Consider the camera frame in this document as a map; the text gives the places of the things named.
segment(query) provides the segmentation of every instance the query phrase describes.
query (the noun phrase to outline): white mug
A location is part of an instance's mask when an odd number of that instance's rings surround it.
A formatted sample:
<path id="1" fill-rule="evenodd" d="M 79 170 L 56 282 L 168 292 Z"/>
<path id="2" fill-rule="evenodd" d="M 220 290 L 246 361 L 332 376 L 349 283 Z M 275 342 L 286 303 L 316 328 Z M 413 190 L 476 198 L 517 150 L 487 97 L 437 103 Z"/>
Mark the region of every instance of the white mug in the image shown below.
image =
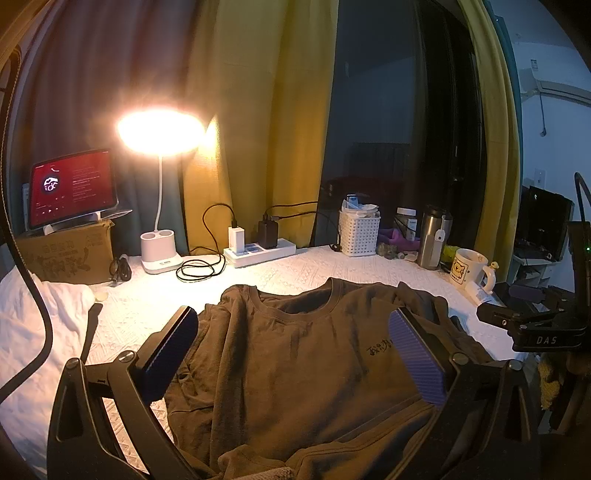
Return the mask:
<path id="1" fill-rule="evenodd" d="M 484 275 L 486 275 L 486 285 L 482 289 L 487 293 L 492 293 L 496 277 L 495 269 L 488 266 L 488 259 L 467 248 L 459 248 L 456 251 L 456 257 L 453 259 L 452 269 L 449 272 L 456 287 L 464 288 L 466 283 L 470 281 L 480 285 Z"/>

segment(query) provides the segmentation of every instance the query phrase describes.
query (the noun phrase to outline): monitor stand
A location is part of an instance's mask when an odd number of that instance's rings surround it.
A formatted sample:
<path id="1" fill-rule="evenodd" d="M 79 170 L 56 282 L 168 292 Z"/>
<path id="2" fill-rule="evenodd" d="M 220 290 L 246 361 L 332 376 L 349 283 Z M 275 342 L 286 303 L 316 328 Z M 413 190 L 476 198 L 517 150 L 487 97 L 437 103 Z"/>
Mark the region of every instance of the monitor stand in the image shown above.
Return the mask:
<path id="1" fill-rule="evenodd" d="M 66 230 L 69 228 L 75 228 L 77 226 L 88 225 L 89 223 L 98 223 L 101 220 L 114 220 L 116 218 L 127 215 L 129 212 L 133 212 L 132 209 L 121 209 L 115 208 L 110 210 L 103 210 L 102 212 L 93 212 L 82 217 L 76 217 L 69 220 L 64 220 L 59 223 L 52 223 L 43 227 L 43 235 L 49 235 L 53 232 L 60 230 Z"/>
<path id="2" fill-rule="evenodd" d="M 83 217 L 84 223 L 95 223 L 100 222 L 100 212 L 89 213 Z M 68 228 L 68 222 L 52 223 L 43 227 L 43 235 L 49 235 L 50 233 L 57 232 Z"/>

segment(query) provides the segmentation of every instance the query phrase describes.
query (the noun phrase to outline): yellow curtain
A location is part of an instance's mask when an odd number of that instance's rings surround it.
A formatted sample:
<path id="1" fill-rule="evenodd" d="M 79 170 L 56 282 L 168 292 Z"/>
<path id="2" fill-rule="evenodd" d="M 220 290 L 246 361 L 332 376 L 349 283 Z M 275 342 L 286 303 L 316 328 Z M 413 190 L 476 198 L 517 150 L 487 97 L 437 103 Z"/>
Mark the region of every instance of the yellow curtain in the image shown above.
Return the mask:
<path id="1" fill-rule="evenodd" d="M 204 1 L 187 94 L 214 120 L 184 159 L 189 248 L 213 245 L 202 224 L 212 203 L 231 204 L 253 241 L 269 205 L 318 199 L 337 8 L 338 0 Z M 220 247 L 228 244 L 226 210 L 206 218 Z M 307 245 L 313 223 L 314 215 L 281 220 L 279 235 Z"/>
<path id="2" fill-rule="evenodd" d="M 511 80 L 482 0 L 459 0 L 476 53 L 486 135 L 486 189 L 475 249 L 506 279 L 519 205 L 519 136 Z"/>

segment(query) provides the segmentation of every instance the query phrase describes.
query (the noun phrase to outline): black charger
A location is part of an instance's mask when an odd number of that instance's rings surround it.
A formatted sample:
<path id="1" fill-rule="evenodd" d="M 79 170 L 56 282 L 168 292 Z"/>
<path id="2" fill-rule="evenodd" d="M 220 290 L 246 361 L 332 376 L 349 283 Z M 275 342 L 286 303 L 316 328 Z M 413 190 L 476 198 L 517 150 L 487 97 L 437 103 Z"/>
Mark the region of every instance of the black charger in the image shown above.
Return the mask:
<path id="1" fill-rule="evenodd" d="M 265 250 L 277 248 L 277 238 L 279 236 L 279 223 L 271 220 L 265 215 L 259 222 L 258 244 Z"/>

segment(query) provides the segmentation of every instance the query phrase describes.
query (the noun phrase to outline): cardboard box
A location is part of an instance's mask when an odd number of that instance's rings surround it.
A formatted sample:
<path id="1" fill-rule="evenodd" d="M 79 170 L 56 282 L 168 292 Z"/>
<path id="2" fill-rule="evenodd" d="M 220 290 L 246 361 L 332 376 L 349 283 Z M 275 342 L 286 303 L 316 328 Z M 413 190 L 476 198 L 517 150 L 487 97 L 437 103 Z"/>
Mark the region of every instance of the cardboard box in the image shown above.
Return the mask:
<path id="1" fill-rule="evenodd" d="M 27 268 L 41 280 L 92 285 L 111 279 L 112 226 L 103 220 L 46 236 L 22 236 L 17 245 Z"/>

